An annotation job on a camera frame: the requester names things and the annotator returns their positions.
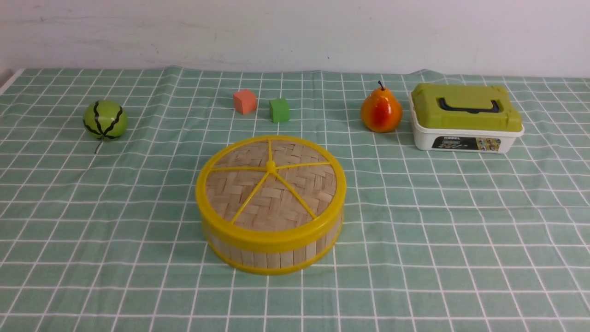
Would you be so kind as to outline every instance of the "foam block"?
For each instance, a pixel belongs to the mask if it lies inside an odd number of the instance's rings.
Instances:
[[[279,98],[270,101],[270,116],[273,122],[285,122],[289,120],[289,103],[287,99]]]
[[[246,115],[256,110],[256,95],[248,90],[240,90],[234,93],[234,108],[242,115]]]

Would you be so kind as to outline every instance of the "orange cube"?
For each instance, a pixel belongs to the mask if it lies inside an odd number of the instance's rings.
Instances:
[[[246,115],[256,110],[256,95],[248,90],[240,90],[234,93],[234,108],[242,115]]]

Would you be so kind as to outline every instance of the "black handle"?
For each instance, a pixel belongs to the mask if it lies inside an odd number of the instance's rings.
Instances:
[[[495,100],[491,100],[491,108],[456,108],[456,107],[449,106],[447,104],[446,100],[444,99],[444,97],[438,99],[438,105],[440,106],[441,109],[444,109],[444,110],[467,112],[467,113],[471,113],[471,114],[478,114],[479,112],[484,112],[484,113],[499,113],[500,112],[500,106],[498,106],[498,103]]]

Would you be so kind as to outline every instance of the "plastic storage box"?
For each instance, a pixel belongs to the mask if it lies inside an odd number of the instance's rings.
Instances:
[[[504,154],[525,132],[502,86],[420,83],[409,102],[420,150]]]

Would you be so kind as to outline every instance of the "green lid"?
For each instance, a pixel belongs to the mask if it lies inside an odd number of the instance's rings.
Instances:
[[[503,86],[420,83],[412,91],[418,123],[425,128],[522,130],[522,119]]]

